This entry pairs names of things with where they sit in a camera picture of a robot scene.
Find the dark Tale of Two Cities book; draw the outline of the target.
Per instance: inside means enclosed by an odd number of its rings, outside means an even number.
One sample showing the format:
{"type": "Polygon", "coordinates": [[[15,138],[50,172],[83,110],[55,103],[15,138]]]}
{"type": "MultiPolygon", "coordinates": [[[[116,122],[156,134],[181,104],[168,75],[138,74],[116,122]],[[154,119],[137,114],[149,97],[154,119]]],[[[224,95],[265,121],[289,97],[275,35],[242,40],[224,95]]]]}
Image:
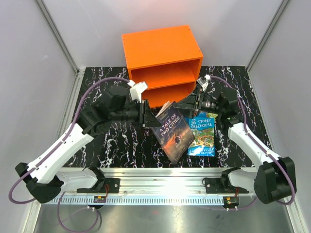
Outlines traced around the dark Tale of Two Cities book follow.
{"type": "Polygon", "coordinates": [[[183,115],[173,105],[174,102],[168,101],[162,106],[156,115],[160,127],[152,131],[170,162],[175,165],[195,137],[183,115]]]}

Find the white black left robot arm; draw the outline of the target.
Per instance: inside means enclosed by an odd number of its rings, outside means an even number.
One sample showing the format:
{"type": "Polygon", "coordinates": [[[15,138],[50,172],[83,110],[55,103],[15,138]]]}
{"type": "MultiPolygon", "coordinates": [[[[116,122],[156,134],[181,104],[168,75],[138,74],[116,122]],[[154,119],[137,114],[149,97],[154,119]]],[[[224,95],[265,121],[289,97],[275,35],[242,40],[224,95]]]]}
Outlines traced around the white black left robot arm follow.
{"type": "Polygon", "coordinates": [[[15,170],[26,184],[30,194],[40,203],[47,203],[65,191],[101,193],[108,190],[104,173],[90,166],[79,172],[60,172],[60,168],[80,148],[112,123],[130,122],[144,128],[159,127],[142,93],[145,82],[130,83],[130,88],[113,86],[104,97],[89,107],[78,108],[78,116],[65,133],[44,154],[30,163],[19,163],[15,170]]]}

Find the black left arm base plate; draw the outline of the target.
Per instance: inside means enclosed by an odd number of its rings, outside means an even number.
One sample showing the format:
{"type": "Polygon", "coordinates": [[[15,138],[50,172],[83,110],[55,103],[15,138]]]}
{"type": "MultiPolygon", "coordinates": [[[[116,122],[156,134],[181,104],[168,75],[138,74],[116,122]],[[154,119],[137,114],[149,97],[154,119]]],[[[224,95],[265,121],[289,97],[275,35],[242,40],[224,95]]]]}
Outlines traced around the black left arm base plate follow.
{"type": "Polygon", "coordinates": [[[76,190],[77,193],[106,193],[108,194],[117,194],[119,193],[120,189],[120,182],[121,180],[119,178],[105,178],[105,180],[97,182],[93,187],[91,188],[79,188],[76,190]]]}

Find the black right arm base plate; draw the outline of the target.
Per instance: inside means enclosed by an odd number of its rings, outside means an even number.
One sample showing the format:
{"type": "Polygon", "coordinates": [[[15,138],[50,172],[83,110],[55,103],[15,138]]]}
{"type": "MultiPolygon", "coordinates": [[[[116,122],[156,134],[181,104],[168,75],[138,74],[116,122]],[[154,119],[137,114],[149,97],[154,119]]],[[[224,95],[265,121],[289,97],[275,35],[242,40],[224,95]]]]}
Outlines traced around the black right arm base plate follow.
{"type": "Polygon", "coordinates": [[[208,178],[202,179],[202,184],[205,187],[207,194],[248,194],[249,191],[243,188],[224,186],[221,183],[220,178],[208,178]]]}

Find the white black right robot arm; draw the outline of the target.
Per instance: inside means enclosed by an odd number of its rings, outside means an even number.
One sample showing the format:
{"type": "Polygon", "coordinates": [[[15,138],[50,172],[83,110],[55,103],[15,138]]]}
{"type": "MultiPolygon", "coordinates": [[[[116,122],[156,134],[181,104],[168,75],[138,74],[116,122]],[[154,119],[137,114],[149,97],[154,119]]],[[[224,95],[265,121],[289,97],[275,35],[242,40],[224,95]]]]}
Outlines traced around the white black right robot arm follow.
{"type": "Polygon", "coordinates": [[[255,166],[256,174],[238,167],[224,170],[220,176],[220,187],[224,192],[241,188],[255,193],[264,204],[281,202],[286,197],[290,197],[287,204],[293,203],[297,191],[293,160],[270,150],[249,129],[246,116],[238,113],[243,106],[236,90],[226,88],[212,100],[197,86],[174,106],[187,118],[194,118],[200,112],[216,114],[217,129],[236,143],[255,166]]]}

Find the blue 26-Storey Treehouse book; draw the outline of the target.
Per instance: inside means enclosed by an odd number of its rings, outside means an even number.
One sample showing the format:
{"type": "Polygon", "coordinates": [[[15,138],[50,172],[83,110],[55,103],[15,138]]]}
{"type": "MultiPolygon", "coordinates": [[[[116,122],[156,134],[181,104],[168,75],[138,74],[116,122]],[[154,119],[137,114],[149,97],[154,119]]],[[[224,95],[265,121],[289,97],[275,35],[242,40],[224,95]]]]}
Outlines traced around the blue 26-Storey Treehouse book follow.
{"type": "Polygon", "coordinates": [[[194,141],[188,148],[189,156],[214,157],[214,118],[211,114],[200,112],[194,118],[186,118],[192,133],[194,141]]]}

